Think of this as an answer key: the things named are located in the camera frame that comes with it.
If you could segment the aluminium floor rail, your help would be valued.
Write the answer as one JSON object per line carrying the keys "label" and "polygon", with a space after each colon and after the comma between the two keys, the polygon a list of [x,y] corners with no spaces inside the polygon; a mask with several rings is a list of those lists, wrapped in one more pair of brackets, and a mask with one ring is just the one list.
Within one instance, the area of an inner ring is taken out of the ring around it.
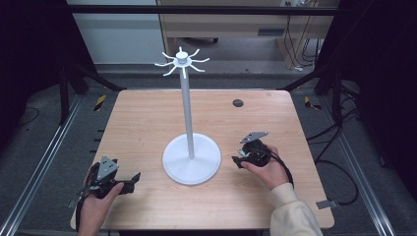
{"label": "aluminium floor rail", "polygon": [[44,179],[45,174],[47,173],[58,149],[60,148],[73,123],[74,117],[79,111],[82,101],[83,97],[81,95],[74,96],[74,101],[70,106],[69,115],[64,119],[63,123],[58,126],[53,138],[43,153],[43,156],[20,194],[20,197],[11,212],[8,214],[8,217],[0,226],[0,236],[14,236],[17,232],[36,192],[39,189],[39,186],[41,185],[41,182]]}
{"label": "aluminium floor rail", "polygon": [[340,133],[337,136],[342,156],[349,168],[349,171],[358,186],[359,193],[362,201],[364,202],[368,213],[375,225],[380,236],[396,236],[394,229],[374,191],[366,177],[365,172],[361,168],[356,155],[349,142],[347,141],[343,131],[344,129],[340,125]]}

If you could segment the black metal frame strut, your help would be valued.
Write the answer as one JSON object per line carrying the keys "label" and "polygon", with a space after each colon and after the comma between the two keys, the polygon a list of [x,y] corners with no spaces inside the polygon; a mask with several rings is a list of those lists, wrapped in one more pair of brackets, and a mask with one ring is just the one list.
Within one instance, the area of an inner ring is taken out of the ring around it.
{"label": "black metal frame strut", "polygon": [[314,88],[315,94],[324,95],[330,89],[332,89],[331,117],[335,124],[340,126],[342,123],[340,108],[341,76],[339,75],[338,69],[335,66],[325,64],[324,66],[316,67],[313,72],[281,88],[281,90],[292,91],[306,84],[312,79],[318,79],[318,82]]}
{"label": "black metal frame strut", "polygon": [[117,86],[101,77],[98,72],[89,70],[81,65],[71,64],[64,66],[59,72],[61,124],[63,124],[70,116],[68,86],[71,86],[76,94],[86,94],[89,90],[89,87],[85,82],[85,78],[90,78],[105,88],[111,89],[113,91],[124,90],[123,87]]}

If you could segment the grey metal table clamp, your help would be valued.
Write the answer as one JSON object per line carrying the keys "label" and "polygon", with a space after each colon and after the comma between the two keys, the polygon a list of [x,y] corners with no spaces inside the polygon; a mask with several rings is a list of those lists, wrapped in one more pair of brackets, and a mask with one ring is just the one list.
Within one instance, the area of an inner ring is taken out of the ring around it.
{"label": "grey metal table clamp", "polygon": [[316,202],[316,205],[318,209],[324,209],[324,208],[334,208],[338,207],[339,203],[336,200],[324,200],[320,202]]}

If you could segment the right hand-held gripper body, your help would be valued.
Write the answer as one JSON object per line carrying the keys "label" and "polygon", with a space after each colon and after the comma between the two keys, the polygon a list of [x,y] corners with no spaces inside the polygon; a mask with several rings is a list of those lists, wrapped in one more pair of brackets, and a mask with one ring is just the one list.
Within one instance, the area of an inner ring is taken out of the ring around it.
{"label": "right hand-held gripper body", "polygon": [[268,135],[268,132],[251,132],[245,138],[243,138],[240,143],[243,145],[241,148],[246,152],[250,163],[264,167],[267,165],[271,158],[271,151],[268,147],[261,141],[262,137]]}

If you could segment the person's left hand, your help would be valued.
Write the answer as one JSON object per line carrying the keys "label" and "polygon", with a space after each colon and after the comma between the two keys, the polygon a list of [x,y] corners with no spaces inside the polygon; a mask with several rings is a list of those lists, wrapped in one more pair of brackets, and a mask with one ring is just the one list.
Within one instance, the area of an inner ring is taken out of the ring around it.
{"label": "person's left hand", "polygon": [[100,230],[112,203],[120,194],[123,186],[123,183],[119,183],[103,199],[98,199],[94,195],[86,197],[81,210],[79,230],[88,228]]}

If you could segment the light wooden desk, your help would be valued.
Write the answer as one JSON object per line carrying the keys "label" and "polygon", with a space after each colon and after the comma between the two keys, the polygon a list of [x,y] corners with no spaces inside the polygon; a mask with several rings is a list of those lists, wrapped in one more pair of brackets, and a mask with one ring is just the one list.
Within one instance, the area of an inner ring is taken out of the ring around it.
{"label": "light wooden desk", "polygon": [[[341,0],[156,0],[159,6],[336,7]],[[178,38],[272,37],[286,67],[303,67],[309,39],[324,39],[332,16],[171,15],[159,16],[165,50],[174,51]]]}

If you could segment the yellow black floor tape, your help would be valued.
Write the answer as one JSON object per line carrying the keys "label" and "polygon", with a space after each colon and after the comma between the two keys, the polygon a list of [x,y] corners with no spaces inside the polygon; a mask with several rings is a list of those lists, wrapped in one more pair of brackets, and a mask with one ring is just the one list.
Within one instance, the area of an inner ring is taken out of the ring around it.
{"label": "yellow black floor tape", "polygon": [[101,109],[101,106],[102,106],[105,98],[106,98],[106,95],[105,94],[99,96],[99,98],[97,99],[97,102],[95,104],[95,107],[94,107],[93,111],[99,111]]}
{"label": "yellow black floor tape", "polygon": [[304,104],[305,104],[305,106],[306,106],[306,107],[308,107],[308,108],[312,108],[312,109],[315,109],[315,110],[322,110],[322,107],[321,107],[320,105],[318,105],[318,104],[313,104],[313,103],[311,102],[311,100],[310,100],[310,97],[309,97],[309,96],[304,96]]}

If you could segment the black horizontal frame bar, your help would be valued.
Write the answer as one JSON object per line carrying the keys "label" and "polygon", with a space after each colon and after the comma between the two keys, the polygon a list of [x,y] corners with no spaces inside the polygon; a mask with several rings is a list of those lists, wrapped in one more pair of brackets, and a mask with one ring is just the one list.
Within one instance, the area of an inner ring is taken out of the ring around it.
{"label": "black horizontal frame bar", "polygon": [[69,5],[72,13],[86,14],[192,14],[192,15],[279,15],[335,16],[339,8],[246,7],[246,6],[150,6],[150,5]]}

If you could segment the person's right hand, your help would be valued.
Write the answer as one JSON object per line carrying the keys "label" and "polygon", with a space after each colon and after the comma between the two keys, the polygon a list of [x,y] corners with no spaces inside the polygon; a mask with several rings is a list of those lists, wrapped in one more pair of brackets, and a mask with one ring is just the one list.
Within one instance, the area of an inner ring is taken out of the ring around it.
{"label": "person's right hand", "polygon": [[256,166],[247,161],[242,161],[241,165],[261,179],[269,190],[289,182],[283,166],[273,158],[264,167]]}

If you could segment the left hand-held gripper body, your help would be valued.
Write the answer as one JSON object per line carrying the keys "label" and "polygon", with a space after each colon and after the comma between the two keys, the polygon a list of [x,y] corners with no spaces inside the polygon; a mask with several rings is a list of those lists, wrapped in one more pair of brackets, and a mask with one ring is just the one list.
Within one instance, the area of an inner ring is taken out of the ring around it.
{"label": "left hand-held gripper body", "polygon": [[119,184],[119,181],[115,179],[118,168],[117,159],[103,156],[101,161],[95,163],[89,169],[84,187],[80,190],[79,196],[84,198],[89,194],[93,194],[99,199],[106,197]]}

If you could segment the white cabinet panel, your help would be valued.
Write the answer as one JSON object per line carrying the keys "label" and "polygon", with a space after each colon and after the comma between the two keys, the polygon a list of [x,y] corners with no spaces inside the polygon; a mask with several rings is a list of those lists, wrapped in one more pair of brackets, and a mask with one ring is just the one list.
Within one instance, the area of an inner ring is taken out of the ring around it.
{"label": "white cabinet panel", "polygon": [[158,14],[87,14],[74,19],[94,64],[153,64],[163,61]]}

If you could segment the black curtain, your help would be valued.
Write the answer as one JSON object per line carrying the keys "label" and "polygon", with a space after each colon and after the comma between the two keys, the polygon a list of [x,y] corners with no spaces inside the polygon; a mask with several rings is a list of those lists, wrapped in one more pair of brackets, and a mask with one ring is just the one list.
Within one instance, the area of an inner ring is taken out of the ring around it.
{"label": "black curtain", "polygon": [[61,69],[95,70],[67,0],[0,0],[0,150],[31,95],[59,83]]}
{"label": "black curtain", "polygon": [[417,0],[340,0],[320,62],[360,89],[380,156],[417,201]]}

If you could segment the white hook rack stand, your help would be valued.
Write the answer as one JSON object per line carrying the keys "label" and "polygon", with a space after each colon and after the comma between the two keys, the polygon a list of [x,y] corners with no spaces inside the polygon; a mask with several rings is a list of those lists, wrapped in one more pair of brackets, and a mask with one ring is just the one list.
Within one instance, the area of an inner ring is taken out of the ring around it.
{"label": "white hook rack stand", "polygon": [[174,56],[162,53],[165,58],[170,59],[170,62],[158,64],[158,67],[171,66],[164,77],[179,70],[186,133],[176,137],[165,147],[162,165],[173,181],[185,186],[205,183],[215,175],[221,163],[218,144],[209,136],[193,131],[188,70],[193,69],[203,73],[204,70],[197,68],[195,63],[205,63],[209,60],[208,58],[196,60],[195,56],[199,52],[200,50],[197,49],[193,54],[189,54],[179,47]]}

